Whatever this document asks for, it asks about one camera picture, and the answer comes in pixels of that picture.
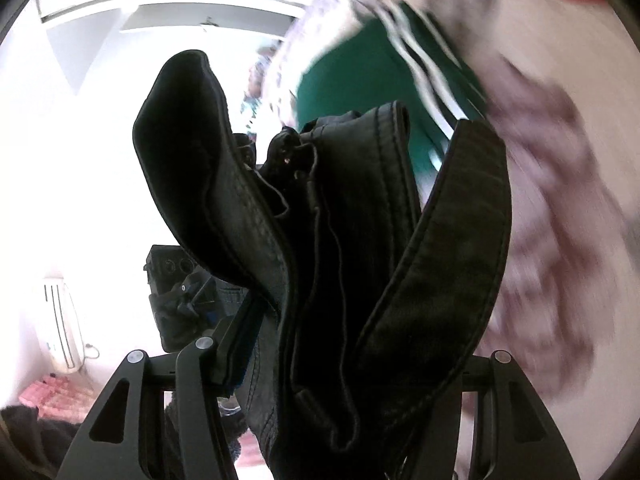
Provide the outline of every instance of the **green fabric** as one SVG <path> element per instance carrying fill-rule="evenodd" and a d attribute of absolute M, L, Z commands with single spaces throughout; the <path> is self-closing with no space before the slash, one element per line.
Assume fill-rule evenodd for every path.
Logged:
<path fill-rule="evenodd" d="M 415 39 L 447 79 L 460 108 L 469 119 L 481 118 L 484 98 L 476 90 L 481 86 L 472 70 L 462 62 L 458 67 L 447 57 L 409 5 L 402 3 L 401 9 L 410 21 Z M 455 54 L 455 49 L 447 44 Z M 433 179 L 437 172 L 429 152 L 435 150 L 443 160 L 449 139 L 425 110 L 409 67 L 389 42 L 386 29 L 377 18 L 369 20 L 355 36 L 319 59 L 303 76 L 298 88 L 298 126 L 350 110 L 364 113 L 395 100 L 403 102 L 409 110 L 409 154 L 416 179 Z"/>

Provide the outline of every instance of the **silver screw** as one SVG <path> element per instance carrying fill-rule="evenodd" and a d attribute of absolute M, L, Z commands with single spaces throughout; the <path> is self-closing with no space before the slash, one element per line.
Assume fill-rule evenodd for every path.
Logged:
<path fill-rule="evenodd" d="M 129 355 L 127 356 L 127 361 L 129 361 L 130 363 L 139 363 L 140 361 L 142 361 L 142 358 L 145 355 L 142 353 L 142 350 L 134 350 L 133 352 L 129 352 Z"/>
<path fill-rule="evenodd" d="M 511 362 L 511 354 L 506 350 L 498 350 L 494 354 L 494 359 L 503 365 Z"/>
<path fill-rule="evenodd" d="M 201 337 L 196 341 L 196 348 L 200 350 L 206 350 L 211 345 L 213 345 L 213 339 L 210 337 Z"/>

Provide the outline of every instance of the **beige floor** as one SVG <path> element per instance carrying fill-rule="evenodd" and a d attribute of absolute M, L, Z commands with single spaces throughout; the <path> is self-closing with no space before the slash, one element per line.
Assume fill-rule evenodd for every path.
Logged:
<path fill-rule="evenodd" d="M 420 6 L 424 0 L 406 0 Z M 492 48 L 519 69 L 560 83 L 580 110 L 600 173 L 625 215 L 640 211 L 640 54 L 613 10 L 575 0 L 498 0 Z M 318 56 L 357 27 L 346 6 L 323 29 Z M 583 480 L 595 480 L 640 417 L 640 280 L 622 243 L 611 248 L 620 288 L 616 331 L 580 394 L 549 405 Z M 470 422 L 461 453 L 468 454 Z"/>

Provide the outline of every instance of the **white appliance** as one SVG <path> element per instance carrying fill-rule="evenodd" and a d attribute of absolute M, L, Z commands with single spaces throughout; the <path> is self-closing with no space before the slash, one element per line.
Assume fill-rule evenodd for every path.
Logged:
<path fill-rule="evenodd" d="M 78 316 L 63 278 L 45 278 L 44 308 L 38 332 L 46 343 L 53 368 L 60 374 L 77 372 L 84 364 L 84 345 Z"/>

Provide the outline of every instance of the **blurred pink fabric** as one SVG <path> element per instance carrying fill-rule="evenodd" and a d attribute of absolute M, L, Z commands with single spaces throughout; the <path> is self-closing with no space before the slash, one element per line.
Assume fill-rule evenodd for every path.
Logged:
<path fill-rule="evenodd" d="M 488 120 L 508 152 L 513 225 L 507 266 L 476 354 L 511 352 L 545 399 L 584 385 L 613 332 L 616 280 L 607 248 L 623 216 L 598 175 L 566 92 L 503 57 L 478 70 Z"/>
<path fill-rule="evenodd" d="M 18 400 L 38 409 L 40 418 L 66 420 L 78 424 L 94 405 L 95 394 L 88 388 L 73 384 L 68 377 L 44 376 L 31 383 Z"/>

